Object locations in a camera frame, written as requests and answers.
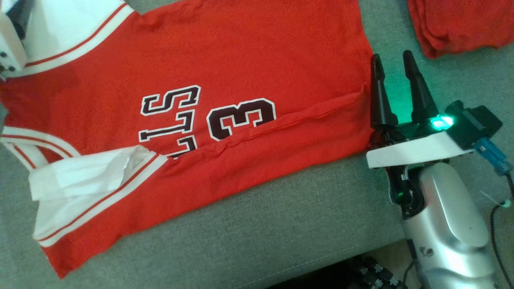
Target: red and white striped collar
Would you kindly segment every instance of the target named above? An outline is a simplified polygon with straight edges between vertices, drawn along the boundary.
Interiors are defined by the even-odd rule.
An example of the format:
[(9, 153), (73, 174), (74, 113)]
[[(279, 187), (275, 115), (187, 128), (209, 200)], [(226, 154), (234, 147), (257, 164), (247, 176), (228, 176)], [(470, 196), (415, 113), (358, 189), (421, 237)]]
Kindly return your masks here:
[(6, 77), (40, 73), (91, 51), (134, 10), (123, 0), (36, 0), (23, 40), (28, 63)]

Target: red stripe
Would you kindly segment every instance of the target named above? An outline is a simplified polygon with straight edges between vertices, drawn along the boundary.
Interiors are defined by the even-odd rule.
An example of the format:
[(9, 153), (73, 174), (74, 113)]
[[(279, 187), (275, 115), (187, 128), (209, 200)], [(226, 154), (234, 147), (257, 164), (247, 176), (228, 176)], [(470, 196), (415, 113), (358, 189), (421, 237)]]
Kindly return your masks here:
[(22, 155), (22, 157), (23, 157), (23, 158), (24, 158), (24, 159), (29, 163), (29, 165), (30, 165), (33, 169), (35, 169), (35, 165), (34, 165), (34, 163), (30, 160), (30, 158), (29, 158), (25, 153), (23, 153), (23, 151), (22, 151), (19, 147), (14, 146), (14, 149), (15, 149), (19, 154), (21, 154), (21, 155)]
[(66, 50), (65, 52), (62, 52), (62, 53), (59, 53), (57, 55), (54, 55), (52, 57), (48, 57), (48, 58), (45, 58), (45, 59), (41, 59), (41, 60), (37, 60), (37, 61), (34, 61), (34, 62), (29, 62), (26, 66), (34, 66), (34, 65), (37, 65), (37, 64), (41, 64), (43, 62), (47, 62), (47, 61), (50, 61), (50, 60), (53, 60), (53, 59), (56, 59), (58, 57), (61, 57), (65, 54), (68, 54), (74, 50), (76, 50), (77, 48), (79, 48), (80, 46), (84, 45), (86, 42), (88, 42), (89, 40), (91, 40), (93, 37), (95, 37), (99, 32), (100, 30), (102, 30), (102, 28), (107, 25), (107, 23), (121, 10), (123, 9), (123, 7), (125, 7), (127, 5), (127, 3), (123, 3), (120, 7), (118, 7), (118, 9), (116, 9), (116, 11), (113, 12), (113, 14), (111, 14), (109, 16), (109, 18), (107, 18), (107, 20), (105, 20), (102, 25), (100, 25), (100, 27), (98, 27), (98, 29), (95, 31), (95, 33), (93, 33), (91, 36), (89, 36), (86, 40), (82, 41), (81, 43), (77, 44), (76, 46)]
[(60, 228), (59, 230), (53, 232), (52, 234), (50, 234), (49, 236), (47, 237), (44, 237), (42, 239), (39, 239), (37, 240), (38, 242), (42, 242), (42, 241), (45, 241), (45, 240), (48, 240), (50, 239), (51, 237), (55, 236), (57, 233), (59, 233), (60, 231), (64, 230), (65, 228), (71, 226), (73, 223), (75, 223), (78, 219), (80, 219), (82, 216), (84, 216), (85, 214), (87, 214), (89, 211), (91, 211), (93, 208), (95, 208), (96, 206), (98, 206), (100, 203), (102, 203), (103, 201), (105, 201), (106, 199), (108, 199), (109, 197), (111, 197), (112, 195), (116, 194), (117, 192), (121, 191), (124, 187), (126, 187), (139, 173), (141, 173), (141, 171), (143, 171), (146, 167), (148, 167), (159, 155), (156, 154), (154, 157), (152, 157), (152, 159), (150, 159), (150, 161), (148, 163), (146, 163), (142, 168), (140, 168), (133, 176), (131, 176), (121, 187), (119, 187), (116, 191), (108, 194), (107, 196), (103, 197), (101, 200), (99, 200), (98, 202), (94, 203), (91, 207), (89, 207), (87, 210), (85, 210), (82, 214), (80, 214), (78, 217), (76, 217), (75, 219), (73, 219), (73, 221), (71, 221), (70, 223), (68, 223), (67, 225), (65, 225), (64, 227)]
[(55, 147), (56, 149), (59, 149), (61, 150), (63, 153), (65, 153), (67, 156), (69, 157), (72, 157), (73, 155), (70, 154), (68, 151), (66, 151), (65, 149), (59, 147), (57, 144), (53, 143), (53, 142), (49, 142), (48, 140), (44, 140), (44, 139), (40, 139), (40, 138), (36, 138), (36, 137), (31, 137), (31, 136), (19, 136), (19, 135), (10, 135), (10, 134), (5, 134), (5, 135), (2, 135), (2, 137), (8, 137), (8, 138), (19, 138), (19, 139), (28, 139), (28, 140), (35, 140), (35, 141), (39, 141), (39, 142), (44, 142), (46, 143), (47, 145), (51, 145), (53, 147)]

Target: zip tie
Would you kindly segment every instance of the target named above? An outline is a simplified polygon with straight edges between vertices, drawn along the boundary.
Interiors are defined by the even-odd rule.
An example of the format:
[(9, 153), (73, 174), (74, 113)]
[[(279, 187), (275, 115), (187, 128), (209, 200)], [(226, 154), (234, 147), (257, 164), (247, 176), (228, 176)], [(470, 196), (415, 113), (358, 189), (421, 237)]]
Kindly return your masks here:
[(502, 205), (502, 204), (496, 202), (490, 195), (484, 193), (483, 191), (479, 191), (479, 192), (482, 193), (484, 196), (488, 197), (493, 203), (497, 204), (498, 206), (501, 206), (504, 208), (510, 207), (510, 200), (505, 200)]

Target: folded red fabric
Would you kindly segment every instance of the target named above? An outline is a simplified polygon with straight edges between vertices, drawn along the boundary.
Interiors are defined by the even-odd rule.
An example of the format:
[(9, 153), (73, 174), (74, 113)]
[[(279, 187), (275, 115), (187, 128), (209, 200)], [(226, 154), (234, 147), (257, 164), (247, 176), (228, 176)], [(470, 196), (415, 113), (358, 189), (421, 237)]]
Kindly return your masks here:
[(437, 58), (514, 41), (513, 0), (408, 0), (423, 53)]

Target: blue connector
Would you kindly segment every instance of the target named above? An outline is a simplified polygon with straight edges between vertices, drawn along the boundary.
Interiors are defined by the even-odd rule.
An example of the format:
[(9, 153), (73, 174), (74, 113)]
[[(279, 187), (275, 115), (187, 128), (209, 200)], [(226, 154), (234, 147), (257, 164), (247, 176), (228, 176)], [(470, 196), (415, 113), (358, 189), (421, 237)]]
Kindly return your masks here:
[(512, 164), (506, 161), (507, 156), (489, 138), (481, 138), (473, 145), (473, 148), (491, 163), (499, 176), (504, 176), (512, 170)]

